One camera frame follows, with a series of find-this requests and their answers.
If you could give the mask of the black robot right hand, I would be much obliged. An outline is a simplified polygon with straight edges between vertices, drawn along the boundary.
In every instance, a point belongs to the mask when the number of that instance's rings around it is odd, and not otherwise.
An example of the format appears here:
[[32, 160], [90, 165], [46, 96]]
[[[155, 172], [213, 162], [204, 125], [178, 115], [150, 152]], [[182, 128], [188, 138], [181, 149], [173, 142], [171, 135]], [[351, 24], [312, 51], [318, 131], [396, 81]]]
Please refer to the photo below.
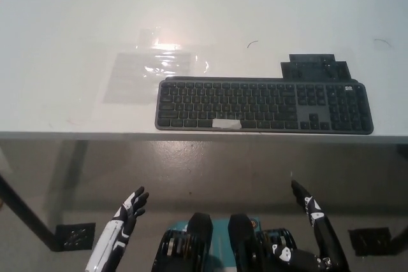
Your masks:
[[299, 248], [273, 244], [273, 258], [285, 271], [349, 271], [340, 241], [315, 197], [296, 180], [291, 181], [296, 202], [306, 213], [319, 247], [319, 255]]

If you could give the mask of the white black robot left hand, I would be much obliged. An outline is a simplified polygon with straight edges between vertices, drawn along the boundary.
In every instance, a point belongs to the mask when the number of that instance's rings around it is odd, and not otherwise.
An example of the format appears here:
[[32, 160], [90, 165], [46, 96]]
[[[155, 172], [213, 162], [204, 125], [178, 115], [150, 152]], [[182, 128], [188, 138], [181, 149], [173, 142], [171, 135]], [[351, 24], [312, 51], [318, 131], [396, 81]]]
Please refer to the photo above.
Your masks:
[[144, 206], [148, 197], [149, 193], [141, 186], [121, 204], [103, 229], [85, 267], [86, 271], [117, 269], [135, 229], [137, 218], [145, 213]]

